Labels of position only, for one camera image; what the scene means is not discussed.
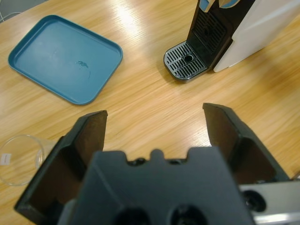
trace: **clear glass cup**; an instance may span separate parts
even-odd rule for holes
[[[11,186],[29,183],[55,144],[31,135],[10,138],[0,148],[0,180]]]

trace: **teal plastic tray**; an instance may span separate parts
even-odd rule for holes
[[[93,101],[123,57],[116,43],[57,15],[39,21],[12,50],[17,72],[73,104]]]

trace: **white coffee machine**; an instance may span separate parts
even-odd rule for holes
[[[300,12],[300,0],[198,0],[187,40],[164,63],[187,82],[218,72],[268,45]]]

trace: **wood grain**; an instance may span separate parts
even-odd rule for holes
[[[78,117],[106,109],[105,150],[129,159],[185,157],[209,145],[203,102],[229,106],[285,171],[300,170],[300,17],[265,49],[219,73],[174,81],[167,49],[186,40],[195,0],[50,0],[0,24],[0,142],[17,134],[57,140]],[[57,14],[118,43],[124,59],[94,102],[76,106],[13,71],[13,47],[44,16]],[[0,224],[29,224],[13,211],[25,187],[0,184]]]

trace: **black drip tray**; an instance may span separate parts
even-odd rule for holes
[[[188,81],[207,70],[207,66],[186,41],[169,49],[164,62],[170,73],[181,81]]]

